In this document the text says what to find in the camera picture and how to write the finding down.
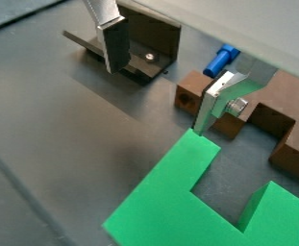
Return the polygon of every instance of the gray tabletop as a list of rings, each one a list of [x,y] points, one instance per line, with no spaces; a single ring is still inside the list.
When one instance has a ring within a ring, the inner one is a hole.
[[[101,223],[191,126],[176,83],[220,42],[183,27],[179,61],[140,85],[109,75],[63,30],[93,36],[81,1],[0,30],[0,166],[67,245],[108,246]],[[234,141],[206,137],[222,152],[192,192],[231,223],[270,180],[299,197],[299,182],[268,165],[271,136],[247,125]]]

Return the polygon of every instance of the blue cylinder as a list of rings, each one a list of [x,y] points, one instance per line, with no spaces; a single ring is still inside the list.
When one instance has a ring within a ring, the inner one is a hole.
[[[222,70],[223,66],[226,66],[226,64],[228,63],[228,61],[230,61],[230,53],[224,50],[219,50],[216,53],[216,57],[214,58],[214,60],[210,62],[210,64],[204,69],[203,72],[204,75],[214,78],[219,73],[219,71]]]

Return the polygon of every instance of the black metal bracket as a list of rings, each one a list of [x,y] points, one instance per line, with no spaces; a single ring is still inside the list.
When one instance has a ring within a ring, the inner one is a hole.
[[[117,3],[117,8],[128,21],[131,54],[129,63],[121,72],[148,82],[178,58],[182,25],[142,5]],[[104,61],[97,37],[85,41],[67,31],[63,35]]]

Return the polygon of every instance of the silver metal plate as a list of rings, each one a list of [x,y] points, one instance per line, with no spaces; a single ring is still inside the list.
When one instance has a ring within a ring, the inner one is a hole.
[[[116,0],[83,0],[96,25],[103,25],[119,18]]]

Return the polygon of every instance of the metal clamp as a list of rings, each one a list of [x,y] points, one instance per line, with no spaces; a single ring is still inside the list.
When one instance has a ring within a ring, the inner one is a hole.
[[[194,122],[194,132],[202,135],[226,111],[239,116],[247,102],[242,96],[262,89],[278,69],[268,63],[242,53],[203,91],[203,101]]]
[[[119,14],[115,0],[83,0],[83,2],[96,25],[107,70],[116,73],[131,60],[127,20]]]

